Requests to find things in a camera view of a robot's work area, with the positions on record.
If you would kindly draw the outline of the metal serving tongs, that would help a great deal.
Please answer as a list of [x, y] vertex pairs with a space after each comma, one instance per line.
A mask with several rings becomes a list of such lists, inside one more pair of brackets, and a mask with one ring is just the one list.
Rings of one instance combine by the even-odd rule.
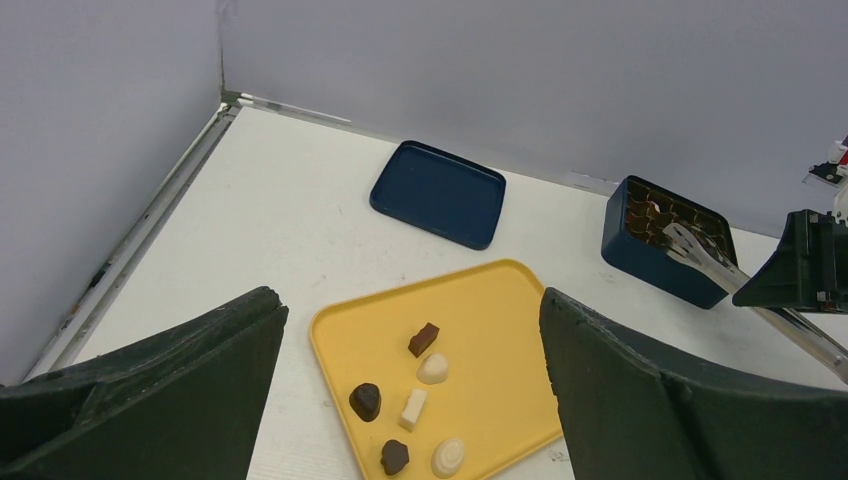
[[[701, 272], [728, 294], [735, 295], [751, 280], [709, 237], [676, 222], [665, 226], [663, 234], [669, 257]], [[790, 308], [754, 306], [751, 310], [847, 383], [847, 349], [812, 321]]]

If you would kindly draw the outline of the yellow plastic tray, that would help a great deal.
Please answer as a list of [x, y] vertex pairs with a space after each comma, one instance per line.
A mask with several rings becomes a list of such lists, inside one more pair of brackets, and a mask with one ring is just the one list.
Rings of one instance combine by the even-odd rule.
[[485, 479], [562, 434], [542, 283], [498, 260], [328, 306], [313, 351], [367, 479]]

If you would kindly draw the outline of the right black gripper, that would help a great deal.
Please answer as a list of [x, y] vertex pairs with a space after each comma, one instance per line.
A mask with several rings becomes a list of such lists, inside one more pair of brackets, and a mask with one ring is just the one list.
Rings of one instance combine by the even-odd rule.
[[732, 298], [738, 307], [847, 312], [847, 224], [804, 209], [787, 215], [776, 250]]

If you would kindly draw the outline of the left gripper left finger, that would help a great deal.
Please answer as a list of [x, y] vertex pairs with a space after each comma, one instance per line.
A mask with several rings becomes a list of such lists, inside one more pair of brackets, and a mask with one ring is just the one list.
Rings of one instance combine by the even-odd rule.
[[289, 314], [268, 287], [1, 390], [5, 479], [243, 479]]

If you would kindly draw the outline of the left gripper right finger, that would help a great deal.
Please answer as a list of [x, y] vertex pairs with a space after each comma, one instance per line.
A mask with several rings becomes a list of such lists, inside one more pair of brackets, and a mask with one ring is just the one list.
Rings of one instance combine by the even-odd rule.
[[742, 372], [547, 288], [539, 329], [578, 479], [843, 479], [847, 395]]

